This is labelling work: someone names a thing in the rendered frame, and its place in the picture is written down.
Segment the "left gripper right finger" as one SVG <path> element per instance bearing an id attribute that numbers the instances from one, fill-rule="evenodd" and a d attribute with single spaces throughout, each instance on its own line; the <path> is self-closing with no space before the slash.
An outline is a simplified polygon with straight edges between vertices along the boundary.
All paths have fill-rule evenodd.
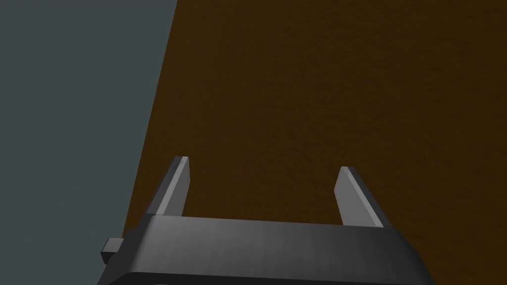
<path id="1" fill-rule="evenodd" d="M 354 167 L 341 167 L 334 195 L 342 224 L 346 226 L 392 226 Z"/>

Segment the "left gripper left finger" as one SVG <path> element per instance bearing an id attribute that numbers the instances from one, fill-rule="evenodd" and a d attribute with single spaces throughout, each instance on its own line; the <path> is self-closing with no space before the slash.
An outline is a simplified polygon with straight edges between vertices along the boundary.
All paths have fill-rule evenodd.
<path id="1" fill-rule="evenodd" d="M 147 208 L 149 215 L 182 216 L 190 185 L 187 156 L 175 156 Z"/>

